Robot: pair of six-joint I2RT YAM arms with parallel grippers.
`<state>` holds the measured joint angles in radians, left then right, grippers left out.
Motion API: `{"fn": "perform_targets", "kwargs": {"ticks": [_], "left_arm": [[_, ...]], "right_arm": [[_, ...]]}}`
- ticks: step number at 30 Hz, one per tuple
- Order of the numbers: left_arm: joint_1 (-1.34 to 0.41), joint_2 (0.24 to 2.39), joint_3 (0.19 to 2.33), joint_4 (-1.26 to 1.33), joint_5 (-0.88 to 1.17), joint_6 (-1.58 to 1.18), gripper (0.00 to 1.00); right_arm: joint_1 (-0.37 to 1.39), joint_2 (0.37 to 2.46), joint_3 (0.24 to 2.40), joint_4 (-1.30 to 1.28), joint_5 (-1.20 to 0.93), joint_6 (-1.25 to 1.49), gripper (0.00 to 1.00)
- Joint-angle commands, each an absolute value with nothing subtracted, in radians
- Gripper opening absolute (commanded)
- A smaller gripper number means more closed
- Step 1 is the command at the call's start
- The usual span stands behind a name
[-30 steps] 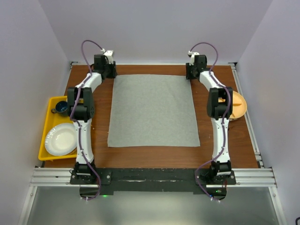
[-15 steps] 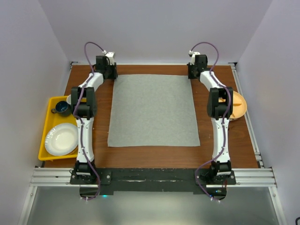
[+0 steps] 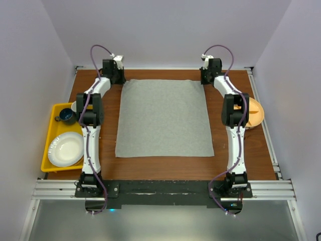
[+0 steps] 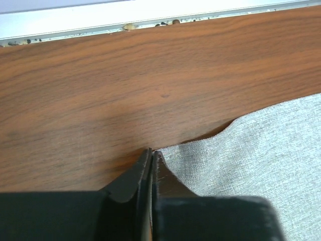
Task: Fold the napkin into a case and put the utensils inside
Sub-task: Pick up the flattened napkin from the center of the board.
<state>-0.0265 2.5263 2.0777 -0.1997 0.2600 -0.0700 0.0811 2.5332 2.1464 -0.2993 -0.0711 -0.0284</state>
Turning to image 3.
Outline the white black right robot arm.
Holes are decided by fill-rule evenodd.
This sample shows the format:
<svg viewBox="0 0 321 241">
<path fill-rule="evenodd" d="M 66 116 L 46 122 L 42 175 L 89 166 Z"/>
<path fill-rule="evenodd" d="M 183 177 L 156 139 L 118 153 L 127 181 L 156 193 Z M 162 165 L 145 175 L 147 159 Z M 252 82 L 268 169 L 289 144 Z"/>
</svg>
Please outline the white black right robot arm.
<svg viewBox="0 0 321 241">
<path fill-rule="evenodd" d="M 228 137 L 228 165 L 224 180 L 217 178 L 210 184 L 210 190 L 217 196 L 235 197 L 248 185 L 244 161 L 244 135 L 249 120 L 249 95 L 239 91 L 222 72 L 222 61 L 203 54 L 204 65 L 200 68 L 201 84 L 212 85 L 223 97 L 221 121 Z"/>
</svg>

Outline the grey cloth napkin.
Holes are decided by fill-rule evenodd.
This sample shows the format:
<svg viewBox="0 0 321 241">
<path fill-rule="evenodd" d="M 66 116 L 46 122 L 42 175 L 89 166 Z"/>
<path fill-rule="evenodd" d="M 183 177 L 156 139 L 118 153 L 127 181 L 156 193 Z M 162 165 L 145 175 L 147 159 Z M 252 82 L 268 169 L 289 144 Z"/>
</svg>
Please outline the grey cloth napkin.
<svg viewBox="0 0 321 241">
<path fill-rule="evenodd" d="M 121 92 L 115 155 L 212 157 L 203 85 L 193 80 L 130 80 Z"/>
</svg>

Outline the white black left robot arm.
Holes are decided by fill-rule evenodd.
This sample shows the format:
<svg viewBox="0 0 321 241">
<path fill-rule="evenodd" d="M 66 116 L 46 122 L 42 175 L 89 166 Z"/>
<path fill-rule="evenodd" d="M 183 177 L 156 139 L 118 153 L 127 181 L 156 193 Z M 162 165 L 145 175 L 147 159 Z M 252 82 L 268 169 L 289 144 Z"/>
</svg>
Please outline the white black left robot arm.
<svg viewBox="0 0 321 241">
<path fill-rule="evenodd" d="M 76 117 L 82 129 L 84 155 L 82 173 L 77 184 L 78 192 L 87 192 L 93 197 L 107 197 L 101 177 L 99 161 L 99 134 L 104 122 L 102 98 L 115 84 L 123 85 L 123 56 L 116 55 L 102 61 L 94 83 L 84 93 L 76 95 Z"/>
</svg>

